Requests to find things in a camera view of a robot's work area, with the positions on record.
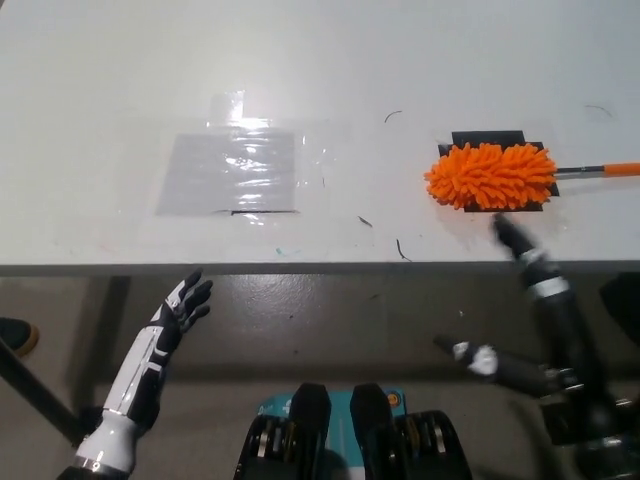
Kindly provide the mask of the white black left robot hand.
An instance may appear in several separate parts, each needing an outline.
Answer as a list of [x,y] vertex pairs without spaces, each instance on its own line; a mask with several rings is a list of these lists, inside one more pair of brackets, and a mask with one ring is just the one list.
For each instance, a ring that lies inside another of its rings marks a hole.
[[196,270],[166,296],[134,339],[103,405],[105,416],[129,419],[144,432],[160,408],[160,397],[172,355],[183,336],[210,307],[212,282]]

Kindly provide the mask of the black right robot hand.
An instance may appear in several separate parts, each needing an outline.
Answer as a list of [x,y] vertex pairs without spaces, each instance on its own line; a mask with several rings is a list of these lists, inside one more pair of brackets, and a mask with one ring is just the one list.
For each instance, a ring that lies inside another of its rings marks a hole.
[[593,336],[558,265],[505,214],[493,216],[492,228],[520,267],[549,359],[537,364],[490,344],[443,334],[434,338],[434,344],[474,375],[533,398],[571,391],[591,401],[606,397],[606,375]]

